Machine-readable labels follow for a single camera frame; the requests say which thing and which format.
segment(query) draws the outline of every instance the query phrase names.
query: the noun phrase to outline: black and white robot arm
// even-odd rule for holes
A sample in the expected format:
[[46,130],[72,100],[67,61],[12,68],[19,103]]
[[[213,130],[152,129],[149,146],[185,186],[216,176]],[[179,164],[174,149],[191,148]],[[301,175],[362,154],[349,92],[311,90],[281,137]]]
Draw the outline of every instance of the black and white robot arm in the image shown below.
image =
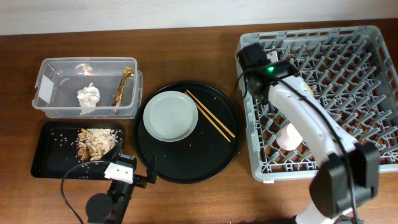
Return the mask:
[[246,91],[286,116],[307,143],[320,168],[310,184],[312,201],[294,222],[334,223],[339,215],[375,197],[379,166],[377,147],[373,144],[362,146],[341,128],[312,96],[294,66],[287,60],[278,60],[276,51],[266,54],[259,44],[253,44],[236,56],[243,70],[239,78],[244,79]]

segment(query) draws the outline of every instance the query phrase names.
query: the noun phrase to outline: wooden table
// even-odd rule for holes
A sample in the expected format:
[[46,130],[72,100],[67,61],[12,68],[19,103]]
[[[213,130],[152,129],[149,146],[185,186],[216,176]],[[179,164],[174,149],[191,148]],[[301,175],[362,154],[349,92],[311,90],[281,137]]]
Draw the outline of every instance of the wooden table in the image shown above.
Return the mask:
[[[0,37],[0,220],[2,223],[77,223],[60,196],[60,179],[36,179],[30,166],[39,131],[49,119],[32,107],[34,85],[49,57],[134,57],[144,74],[144,97],[178,80],[211,83],[233,98],[234,53],[248,32],[324,27],[378,26],[393,59],[398,58],[398,19],[311,22],[194,29],[127,30]],[[131,136],[134,120],[117,120]],[[124,152],[136,155],[131,138]],[[138,162],[137,173],[145,167]],[[309,203],[310,180],[263,184],[253,179],[247,142],[216,177],[193,185],[159,179],[136,189],[124,223],[237,223],[290,217]],[[85,205],[107,181],[67,180],[65,193],[86,221]],[[367,223],[396,223],[398,173],[381,174],[379,195],[359,208]]]

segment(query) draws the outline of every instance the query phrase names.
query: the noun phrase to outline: gray dish rack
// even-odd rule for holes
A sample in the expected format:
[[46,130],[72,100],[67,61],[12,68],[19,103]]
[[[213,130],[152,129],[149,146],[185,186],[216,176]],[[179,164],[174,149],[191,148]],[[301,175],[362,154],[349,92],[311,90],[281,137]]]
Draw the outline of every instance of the gray dish rack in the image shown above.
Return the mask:
[[[398,170],[398,76],[381,32],[374,26],[243,34],[238,51],[260,43],[288,59],[331,117],[359,142],[379,149],[380,172]],[[238,75],[242,69],[236,61]],[[243,81],[239,87],[244,91]],[[289,121],[249,93],[244,100],[253,177],[264,183],[312,178],[318,169],[305,142],[294,151],[276,143]]]

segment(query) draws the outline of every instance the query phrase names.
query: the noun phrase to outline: white bowl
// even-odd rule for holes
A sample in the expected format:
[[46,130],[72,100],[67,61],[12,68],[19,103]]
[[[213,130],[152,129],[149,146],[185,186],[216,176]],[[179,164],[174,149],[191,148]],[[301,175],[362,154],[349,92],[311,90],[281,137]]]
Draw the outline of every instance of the white bowl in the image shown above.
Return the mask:
[[197,125],[194,101],[179,91],[155,95],[145,107],[144,125],[154,138],[174,142],[187,137]]

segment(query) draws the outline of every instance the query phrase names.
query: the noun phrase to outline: black tray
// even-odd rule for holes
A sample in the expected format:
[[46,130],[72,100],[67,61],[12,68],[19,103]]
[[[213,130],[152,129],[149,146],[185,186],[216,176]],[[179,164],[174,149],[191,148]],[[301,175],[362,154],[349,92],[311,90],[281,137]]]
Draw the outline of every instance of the black tray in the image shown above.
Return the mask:
[[[81,164],[77,155],[78,147],[75,143],[77,134],[82,128],[103,128],[120,130],[118,143],[101,160],[110,160],[115,154],[120,154],[123,148],[124,127],[118,123],[69,123],[50,121],[43,125],[37,144],[35,157],[30,173],[34,177],[62,178],[72,167]],[[70,173],[68,179],[104,180],[105,167],[90,164]]]
[[[232,138],[224,131],[231,140],[228,142],[198,111],[197,125],[185,139],[162,142],[153,138],[144,126],[144,108],[153,96],[170,90],[189,90],[236,137]],[[156,168],[159,177],[171,182],[192,184],[214,177],[232,161],[239,149],[240,122],[235,106],[215,87],[199,82],[173,83],[157,90],[139,108],[133,132],[134,144],[137,155],[145,166],[148,165],[153,151],[157,151]]]

